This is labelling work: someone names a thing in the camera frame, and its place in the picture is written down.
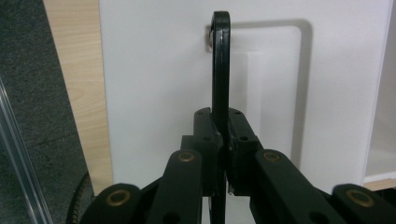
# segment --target dark floor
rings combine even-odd
[[[0,1],[0,78],[54,223],[65,223],[87,168],[41,0]],[[0,223],[30,223],[0,148]]]

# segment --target white cabinet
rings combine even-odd
[[[231,107],[264,147],[328,192],[394,178],[391,9],[390,0],[100,1],[115,182],[142,188],[161,176],[181,135],[192,134],[193,113],[211,105],[215,10],[232,20]]]

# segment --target black curved hook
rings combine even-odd
[[[212,116],[224,139],[228,135],[228,107],[230,84],[230,14],[216,11],[213,14],[211,38],[213,48]]]

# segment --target screw hole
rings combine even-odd
[[[329,223],[329,219],[327,219],[327,217],[325,215],[321,214],[320,212],[310,212],[309,218],[311,218],[311,220],[317,224],[328,224]]]
[[[168,212],[163,216],[163,224],[177,224],[180,221],[180,216],[174,212]]]

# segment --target light wood surface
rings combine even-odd
[[[370,190],[396,188],[396,179],[383,179],[365,183],[364,187]]]
[[[78,135],[98,194],[113,184],[97,0],[44,0]]]

